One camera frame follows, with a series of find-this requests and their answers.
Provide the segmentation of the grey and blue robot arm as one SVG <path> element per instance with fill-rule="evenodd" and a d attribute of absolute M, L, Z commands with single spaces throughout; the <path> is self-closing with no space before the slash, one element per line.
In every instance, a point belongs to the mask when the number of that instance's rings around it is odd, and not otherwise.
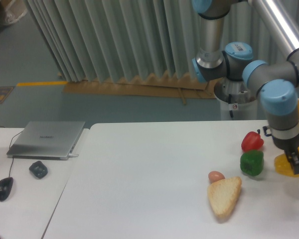
<path fill-rule="evenodd" d="M 224 18 L 232 0 L 194 0 L 201 19 L 200 50 L 193 58 L 197 78 L 208 82 L 226 78 L 244 82 L 261 102 L 276 147 L 283 150 L 294 175 L 299 175 L 299 27 L 279 0 L 251 0 L 253 7 L 278 45 L 286 61 L 269 65 L 253 60 L 251 48 L 233 42 L 220 49 Z"/>

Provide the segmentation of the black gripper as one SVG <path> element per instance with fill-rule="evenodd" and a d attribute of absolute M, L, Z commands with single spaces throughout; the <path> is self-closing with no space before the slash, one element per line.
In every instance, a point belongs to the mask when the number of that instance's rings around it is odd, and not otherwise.
<path fill-rule="evenodd" d="M 285 151 L 293 174 L 299 175 L 299 125 L 288 130 L 277 130 L 268 125 L 263 126 L 265 136 L 272 137 L 274 145 Z"/>

